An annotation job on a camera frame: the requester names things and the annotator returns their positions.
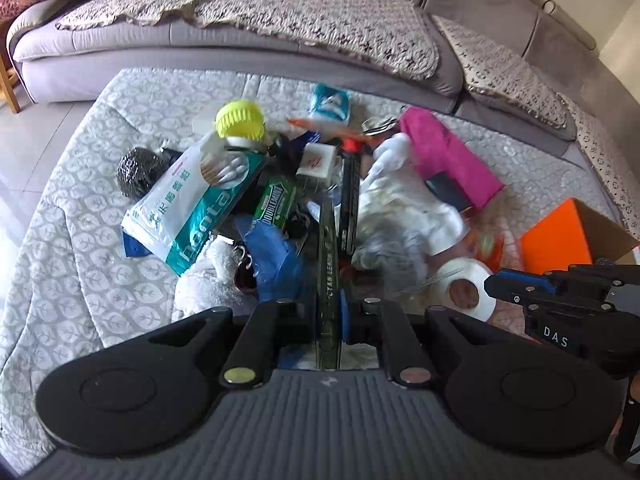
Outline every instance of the wooden chair leg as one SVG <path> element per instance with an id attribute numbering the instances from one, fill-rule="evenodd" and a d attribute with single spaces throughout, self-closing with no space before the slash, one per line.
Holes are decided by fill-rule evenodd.
<path id="1" fill-rule="evenodd" d="M 9 104 L 9 108 L 11 108 L 11 111 L 14 114 L 17 114 L 20 111 L 20 105 L 18 104 L 18 99 L 15 98 L 11 79 L 9 78 L 9 74 L 4 68 L 2 62 L 0 62 L 0 89 L 2 90 L 4 98 Z"/>

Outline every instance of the scrub brush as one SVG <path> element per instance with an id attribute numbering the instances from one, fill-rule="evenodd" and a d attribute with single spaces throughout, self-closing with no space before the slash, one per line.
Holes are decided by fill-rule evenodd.
<path id="1" fill-rule="evenodd" d="M 224 137 L 232 146 L 245 146 L 246 139 L 253 144 L 264 140 L 264 116 L 258 105 L 252 101 L 231 101 L 223 106 L 216 115 L 216 131 L 219 137 Z"/>

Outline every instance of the tiled floor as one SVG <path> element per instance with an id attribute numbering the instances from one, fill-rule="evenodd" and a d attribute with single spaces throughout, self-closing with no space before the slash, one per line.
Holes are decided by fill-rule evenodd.
<path id="1" fill-rule="evenodd" d="M 0 308 L 47 179 L 92 104 L 34 105 L 22 87 L 16 97 L 19 114 L 0 101 Z"/>

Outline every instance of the gray ribbed rubber pad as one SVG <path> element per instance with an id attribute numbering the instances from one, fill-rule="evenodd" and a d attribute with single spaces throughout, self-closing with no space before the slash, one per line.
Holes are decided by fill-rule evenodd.
<path id="1" fill-rule="evenodd" d="M 473 402 L 473 392 L 469 401 Z M 268 384 L 225 396 L 199 430 L 169 449 L 126 460 L 85 458 L 58 450 L 26 478 L 616 480 L 629 476 L 599 451 L 537 460 L 493 450 L 457 428 L 435 394 L 405 390 L 382 370 L 276 370 Z"/>

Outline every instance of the yellow brush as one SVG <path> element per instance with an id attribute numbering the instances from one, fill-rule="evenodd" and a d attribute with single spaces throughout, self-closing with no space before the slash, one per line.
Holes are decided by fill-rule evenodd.
<path id="1" fill-rule="evenodd" d="M 219 137 L 241 137 L 262 141 L 264 116 L 258 105 L 252 101 L 231 101 L 218 111 L 216 131 Z"/>

